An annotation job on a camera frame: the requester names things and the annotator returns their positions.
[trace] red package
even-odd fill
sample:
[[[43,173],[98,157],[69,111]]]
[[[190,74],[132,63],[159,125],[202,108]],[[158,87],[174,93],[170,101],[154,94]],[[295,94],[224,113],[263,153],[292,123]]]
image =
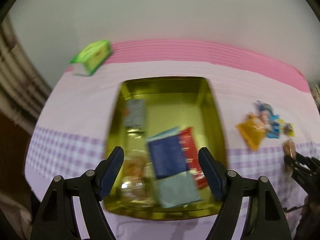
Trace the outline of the red package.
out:
[[[179,133],[179,142],[186,158],[187,166],[193,174],[193,178],[198,185],[198,189],[202,189],[208,186],[208,182],[203,175],[198,161],[198,151],[192,138],[191,129],[192,127],[188,127]]]

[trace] pink tablecloth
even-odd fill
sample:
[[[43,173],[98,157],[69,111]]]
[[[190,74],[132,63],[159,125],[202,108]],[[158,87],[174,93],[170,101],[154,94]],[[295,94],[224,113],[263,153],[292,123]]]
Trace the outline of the pink tablecloth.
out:
[[[276,114],[294,123],[297,151],[320,157],[320,116],[303,76],[293,67],[252,52],[209,42],[139,41],[114,45],[114,54],[92,77],[66,72],[48,99],[28,150],[25,176],[42,199],[55,175],[71,178],[94,168],[104,158],[110,119],[121,82],[155,76],[207,78],[220,110],[228,165],[242,176],[267,176],[284,207],[303,204],[306,193],[283,173],[282,143],[265,139],[257,152],[247,149],[235,128],[254,111],[256,100],[271,104]],[[239,239],[248,200],[234,234]],[[88,237],[75,200],[82,238]],[[117,239],[193,239],[211,229],[215,216],[182,221],[147,221],[105,215]],[[288,222],[292,231],[299,211]]]

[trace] metal pin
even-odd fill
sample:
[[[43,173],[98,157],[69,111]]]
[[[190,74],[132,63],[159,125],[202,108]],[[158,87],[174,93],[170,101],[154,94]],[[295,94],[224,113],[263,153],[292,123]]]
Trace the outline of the metal pin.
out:
[[[261,179],[262,182],[268,182],[268,178],[265,177],[265,176],[262,176],[260,179]]]
[[[58,181],[60,181],[62,179],[62,177],[60,176],[60,175],[57,175],[57,176],[55,176],[54,178],[53,178],[53,180],[55,181],[55,182],[58,182]]]
[[[88,177],[91,177],[94,175],[94,170],[88,170],[86,173],[85,173]]]
[[[235,171],[228,171],[228,175],[230,177],[235,177],[237,175],[237,173]]]

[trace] purple gingham pattern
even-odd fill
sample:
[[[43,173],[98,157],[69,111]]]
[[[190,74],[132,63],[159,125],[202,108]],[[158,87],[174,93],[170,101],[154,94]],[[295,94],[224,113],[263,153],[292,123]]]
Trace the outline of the purple gingham pattern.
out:
[[[314,142],[296,144],[296,150],[304,156],[320,157],[320,144]],[[307,194],[291,178],[291,174],[285,171],[283,158],[282,146],[260,148],[256,152],[250,149],[228,150],[229,169],[237,171],[244,178],[258,179],[262,175],[268,177],[283,207],[303,205]],[[244,198],[240,218],[246,216],[247,207],[248,198]],[[291,232],[295,231],[299,223],[299,212],[296,211],[296,215],[291,216],[292,221],[288,221]]]
[[[67,179],[94,169],[103,159],[104,149],[105,141],[37,126],[26,163],[49,180],[56,175]]]
[[[320,158],[320,144],[296,144],[297,152]],[[65,179],[78,177],[94,169],[104,159],[105,141],[77,134],[68,134],[37,126],[31,138],[26,162],[49,180],[56,175]],[[245,178],[257,179],[264,175],[273,185],[283,207],[302,205],[306,193],[284,171],[282,146],[249,149],[229,149],[228,168]],[[248,198],[244,198],[240,219],[246,216]],[[299,223],[299,214],[293,217],[291,232]]]

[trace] gold tray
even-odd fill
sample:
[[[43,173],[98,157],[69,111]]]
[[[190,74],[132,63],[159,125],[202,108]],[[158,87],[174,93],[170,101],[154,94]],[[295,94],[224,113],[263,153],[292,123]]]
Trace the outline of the gold tray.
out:
[[[127,128],[123,126],[125,100],[128,99],[145,99],[145,133],[127,133]],[[141,147],[141,140],[140,145],[139,140],[135,140],[139,134],[144,140],[176,126],[180,130],[192,126],[197,150],[207,147],[216,160],[227,166],[218,112],[210,87],[201,77],[156,77],[123,82],[108,135],[106,157],[115,146],[121,146],[125,156]],[[202,201],[175,208],[164,209],[159,204],[143,206],[138,202],[122,201],[121,178],[122,169],[110,195],[104,199],[106,210],[115,214],[151,220],[182,220],[215,215],[221,207],[221,202],[214,199],[209,187],[199,190]]]

